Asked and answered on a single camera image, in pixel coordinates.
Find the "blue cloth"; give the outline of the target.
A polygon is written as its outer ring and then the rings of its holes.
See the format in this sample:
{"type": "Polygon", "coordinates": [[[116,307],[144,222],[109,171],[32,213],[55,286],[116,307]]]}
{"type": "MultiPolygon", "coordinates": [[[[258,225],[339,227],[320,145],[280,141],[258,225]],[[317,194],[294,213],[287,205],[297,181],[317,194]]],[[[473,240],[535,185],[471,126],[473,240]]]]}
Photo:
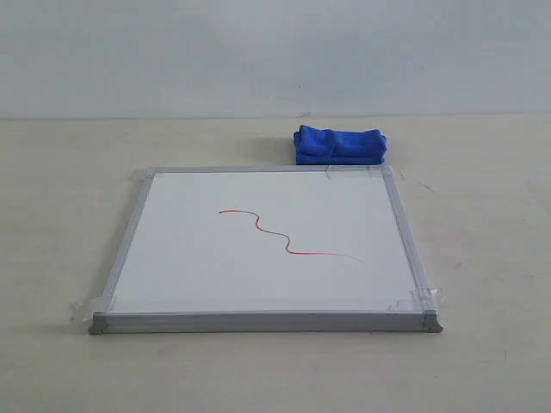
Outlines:
{"type": "Polygon", "coordinates": [[[294,148],[297,165],[379,165],[385,162],[387,138],[379,129],[350,132],[301,125],[294,148]]]}

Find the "clear tape corner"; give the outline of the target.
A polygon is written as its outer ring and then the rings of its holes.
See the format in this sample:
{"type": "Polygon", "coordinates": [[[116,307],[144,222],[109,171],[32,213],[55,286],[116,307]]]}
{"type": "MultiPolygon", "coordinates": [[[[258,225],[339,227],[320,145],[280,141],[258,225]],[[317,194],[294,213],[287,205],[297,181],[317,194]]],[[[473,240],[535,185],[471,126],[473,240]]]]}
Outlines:
{"type": "Polygon", "coordinates": [[[109,296],[96,296],[71,303],[71,321],[75,324],[90,323],[96,313],[104,313],[111,309],[113,299],[109,296]]]}
{"type": "Polygon", "coordinates": [[[395,300],[387,306],[387,311],[394,312],[438,312],[442,293],[436,288],[410,290],[406,296],[395,300]]]}
{"type": "Polygon", "coordinates": [[[391,174],[392,169],[386,165],[328,165],[325,169],[325,177],[328,180],[384,179],[391,174]]]}
{"type": "Polygon", "coordinates": [[[157,173],[157,168],[136,169],[131,173],[130,179],[133,181],[144,181],[153,178],[157,173]]]}

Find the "clear tape back left corner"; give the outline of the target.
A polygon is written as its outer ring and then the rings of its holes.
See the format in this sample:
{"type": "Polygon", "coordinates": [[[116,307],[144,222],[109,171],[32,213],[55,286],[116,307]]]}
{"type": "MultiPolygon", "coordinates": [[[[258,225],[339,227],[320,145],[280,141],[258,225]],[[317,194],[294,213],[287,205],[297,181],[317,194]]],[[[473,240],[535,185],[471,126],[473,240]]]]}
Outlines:
{"type": "Polygon", "coordinates": [[[157,168],[136,169],[131,173],[130,179],[133,181],[144,181],[153,178],[157,173],[157,168]]]}

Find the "clear tape front left corner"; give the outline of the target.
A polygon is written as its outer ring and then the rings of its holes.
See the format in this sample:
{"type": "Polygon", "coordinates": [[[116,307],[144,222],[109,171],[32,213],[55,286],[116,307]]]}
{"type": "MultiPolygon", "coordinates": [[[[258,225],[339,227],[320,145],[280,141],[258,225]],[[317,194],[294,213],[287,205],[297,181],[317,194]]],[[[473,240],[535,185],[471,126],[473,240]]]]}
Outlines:
{"type": "Polygon", "coordinates": [[[75,324],[90,323],[96,313],[104,313],[111,309],[113,299],[109,296],[96,296],[71,303],[71,321],[75,324]]]}

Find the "clear tape back right corner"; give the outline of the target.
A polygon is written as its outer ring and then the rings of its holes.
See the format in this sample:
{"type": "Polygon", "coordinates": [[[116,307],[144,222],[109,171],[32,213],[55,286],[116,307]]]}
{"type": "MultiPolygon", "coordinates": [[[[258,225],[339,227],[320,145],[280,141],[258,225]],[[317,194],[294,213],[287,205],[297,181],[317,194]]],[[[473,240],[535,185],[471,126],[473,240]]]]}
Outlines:
{"type": "Polygon", "coordinates": [[[328,180],[384,179],[391,174],[392,169],[386,165],[328,165],[325,169],[325,177],[328,180]]]}

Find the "white whiteboard with aluminium frame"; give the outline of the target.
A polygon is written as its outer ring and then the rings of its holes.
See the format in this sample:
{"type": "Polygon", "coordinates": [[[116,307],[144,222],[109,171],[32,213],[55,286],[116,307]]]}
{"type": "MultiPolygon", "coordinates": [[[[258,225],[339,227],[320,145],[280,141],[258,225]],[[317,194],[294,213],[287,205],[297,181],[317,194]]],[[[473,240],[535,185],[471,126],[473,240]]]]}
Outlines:
{"type": "Polygon", "coordinates": [[[90,333],[441,332],[438,312],[387,311],[430,288],[393,172],[326,167],[157,168],[90,333]]]}

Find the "clear tape front right corner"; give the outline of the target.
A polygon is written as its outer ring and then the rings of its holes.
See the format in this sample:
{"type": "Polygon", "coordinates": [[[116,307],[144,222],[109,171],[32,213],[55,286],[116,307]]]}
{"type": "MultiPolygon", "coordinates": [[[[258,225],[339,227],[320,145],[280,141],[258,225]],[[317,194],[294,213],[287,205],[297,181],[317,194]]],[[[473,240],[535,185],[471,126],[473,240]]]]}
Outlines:
{"type": "Polygon", "coordinates": [[[394,312],[438,312],[442,293],[436,288],[410,290],[406,296],[395,300],[387,306],[387,311],[394,312]]]}

